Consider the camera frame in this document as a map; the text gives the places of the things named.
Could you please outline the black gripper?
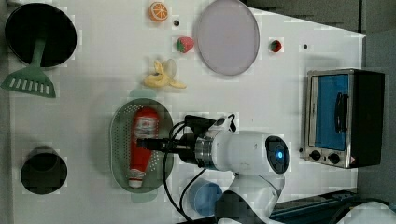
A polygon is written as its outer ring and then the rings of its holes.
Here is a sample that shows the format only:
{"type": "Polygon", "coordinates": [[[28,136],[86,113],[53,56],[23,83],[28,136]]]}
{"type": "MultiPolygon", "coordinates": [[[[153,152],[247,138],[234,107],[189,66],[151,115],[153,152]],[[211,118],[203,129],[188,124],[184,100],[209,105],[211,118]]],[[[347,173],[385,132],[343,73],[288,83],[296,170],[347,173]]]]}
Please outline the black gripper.
{"type": "MultiPolygon", "coordinates": [[[[168,140],[164,144],[164,148],[171,154],[177,154],[183,162],[196,164],[195,142],[193,133],[185,133],[180,139],[168,140]]],[[[147,150],[163,151],[163,141],[161,139],[138,139],[136,145],[147,150]]]]}

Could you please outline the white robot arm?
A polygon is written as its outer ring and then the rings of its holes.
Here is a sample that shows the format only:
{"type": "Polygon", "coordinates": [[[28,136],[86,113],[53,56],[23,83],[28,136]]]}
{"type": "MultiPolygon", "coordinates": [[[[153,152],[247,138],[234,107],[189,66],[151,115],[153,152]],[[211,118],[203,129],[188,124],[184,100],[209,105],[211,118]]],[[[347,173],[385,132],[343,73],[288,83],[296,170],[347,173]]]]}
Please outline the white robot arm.
{"type": "Polygon", "coordinates": [[[238,131],[233,114],[219,119],[187,115],[167,138],[139,137],[137,144],[177,154],[206,170],[234,173],[232,184],[215,203],[216,224],[282,224],[270,218],[290,162],[281,137],[238,131]]]}

